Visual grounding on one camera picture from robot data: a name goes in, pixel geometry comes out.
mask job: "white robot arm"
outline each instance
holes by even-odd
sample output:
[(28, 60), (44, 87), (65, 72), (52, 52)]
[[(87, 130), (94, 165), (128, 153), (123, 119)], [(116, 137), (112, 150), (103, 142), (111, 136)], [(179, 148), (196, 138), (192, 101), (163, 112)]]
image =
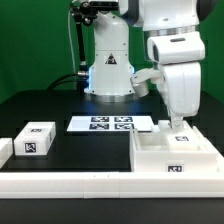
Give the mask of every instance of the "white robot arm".
[(143, 27), (146, 58), (154, 63), (154, 69), (136, 73), (133, 86), (152, 78), (172, 128), (179, 129), (183, 117), (196, 115), (200, 104), (198, 61), (205, 57), (205, 47), (197, 31), (197, 0), (120, 0), (119, 5), (124, 18)]

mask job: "cable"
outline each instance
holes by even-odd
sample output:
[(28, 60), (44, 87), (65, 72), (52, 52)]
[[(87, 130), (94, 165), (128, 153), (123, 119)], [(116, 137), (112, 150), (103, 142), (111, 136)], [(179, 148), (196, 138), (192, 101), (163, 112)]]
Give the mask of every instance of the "cable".
[(72, 34), (71, 34), (71, 14), (70, 10), (68, 11), (68, 36), (69, 36), (69, 43), (70, 43), (70, 49), (71, 49), (71, 55), (72, 55), (72, 67), (73, 72), (76, 72), (76, 65), (75, 65), (75, 55), (74, 55), (74, 48), (73, 48), (73, 42), (72, 42)]
[(64, 75), (64, 76), (62, 76), (62, 77), (56, 79), (51, 85), (49, 85), (48, 88), (47, 88), (47, 90), (52, 90), (52, 89), (54, 89), (53, 87), (54, 87), (55, 85), (57, 85), (58, 83), (60, 83), (60, 82), (61, 82), (62, 80), (64, 80), (64, 79), (67, 79), (67, 78), (69, 78), (69, 77), (76, 77), (76, 76), (78, 76), (77, 73), (75, 73), (75, 74), (69, 74), (69, 75)]
[(67, 80), (67, 81), (58, 82), (55, 85), (52, 85), (52, 87), (49, 90), (54, 90), (54, 88), (56, 88), (57, 86), (59, 86), (61, 84), (65, 84), (65, 83), (70, 83), (70, 82), (74, 83), (74, 80)]

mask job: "green wall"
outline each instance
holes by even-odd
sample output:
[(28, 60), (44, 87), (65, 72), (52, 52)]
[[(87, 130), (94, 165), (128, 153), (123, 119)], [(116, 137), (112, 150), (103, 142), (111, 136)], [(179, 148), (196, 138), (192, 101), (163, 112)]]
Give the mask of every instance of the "green wall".
[[(0, 102), (23, 90), (46, 89), (56, 78), (72, 73), (67, 18), (70, 0), (1, 0)], [(207, 57), (202, 64), (202, 89), (224, 102), (224, 0), (201, 23)], [(76, 31), (72, 29), (75, 42)], [(86, 56), (94, 61), (92, 28), (84, 29)], [(144, 61), (142, 33), (130, 32), (130, 61), (141, 69)], [(73, 85), (60, 88), (74, 88)]]

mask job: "white box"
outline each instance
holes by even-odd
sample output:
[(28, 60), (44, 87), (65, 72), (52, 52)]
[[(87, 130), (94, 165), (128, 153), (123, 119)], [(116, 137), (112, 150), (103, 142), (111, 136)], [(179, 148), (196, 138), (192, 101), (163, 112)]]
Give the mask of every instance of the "white box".
[(29, 122), (14, 141), (15, 155), (47, 155), (55, 135), (55, 122)]
[(159, 122), (159, 133), (131, 131), (130, 161), (134, 172), (217, 172), (218, 153), (202, 134), (184, 122), (175, 132), (168, 121)]
[(12, 139), (0, 138), (0, 169), (13, 154)]

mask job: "black table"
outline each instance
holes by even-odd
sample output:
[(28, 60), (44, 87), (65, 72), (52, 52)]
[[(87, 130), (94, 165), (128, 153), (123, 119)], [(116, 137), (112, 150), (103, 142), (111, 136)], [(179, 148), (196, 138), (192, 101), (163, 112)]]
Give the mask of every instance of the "black table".
[[(67, 133), (74, 115), (150, 115), (168, 119), (157, 92), (136, 101), (100, 103), (73, 91), (25, 91), (0, 105), (0, 137), (15, 138), (29, 121), (55, 121), (47, 156), (12, 156), (0, 172), (129, 172), (128, 132)], [(224, 105), (201, 94), (197, 116), (186, 119), (224, 153)], [(223, 199), (0, 200), (0, 223), (224, 223)]]

